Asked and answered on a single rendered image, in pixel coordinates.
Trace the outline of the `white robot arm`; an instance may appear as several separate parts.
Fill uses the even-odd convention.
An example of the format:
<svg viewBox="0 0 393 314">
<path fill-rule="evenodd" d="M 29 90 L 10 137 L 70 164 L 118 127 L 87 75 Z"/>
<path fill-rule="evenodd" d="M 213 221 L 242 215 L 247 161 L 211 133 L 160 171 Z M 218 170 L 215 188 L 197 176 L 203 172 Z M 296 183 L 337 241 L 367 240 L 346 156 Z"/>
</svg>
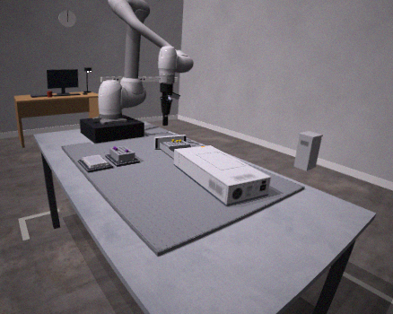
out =
<svg viewBox="0 0 393 314">
<path fill-rule="evenodd" d="M 122 109 L 135 107 L 146 98 L 146 91 L 138 78 L 141 35 L 161 48 L 158 59 L 159 83 L 173 84 L 175 71 L 186 73 L 194 65 L 191 57 L 173 46 L 169 47 L 167 41 L 143 24 L 150 13 L 150 7 L 144 0 L 108 0 L 108 4 L 127 23 L 125 78 L 120 83 L 108 80 L 100 85 L 100 115 L 92 121 L 102 125 L 127 122 L 127 119 L 122 118 Z"/>
</svg>

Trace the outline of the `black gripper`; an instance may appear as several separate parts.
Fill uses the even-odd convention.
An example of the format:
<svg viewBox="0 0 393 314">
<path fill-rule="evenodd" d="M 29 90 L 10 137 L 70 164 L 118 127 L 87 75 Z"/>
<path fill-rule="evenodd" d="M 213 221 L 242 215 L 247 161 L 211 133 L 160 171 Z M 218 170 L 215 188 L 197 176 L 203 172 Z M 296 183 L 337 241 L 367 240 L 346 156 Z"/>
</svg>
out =
<svg viewBox="0 0 393 314">
<path fill-rule="evenodd" d="M 171 106 L 171 102 L 172 102 L 172 99 L 170 98 L 170 93 L 173 92 L 173 84 L 160 83 L 160 92 L 162 92 L 161 105 L 163 104 L 162 125 L 167 126 L 168 125 L 168 115 L 170 114 L 170 106 Z M 166 104 L 166 102 L 167 102 L 167 104 Z"/>
</svg>

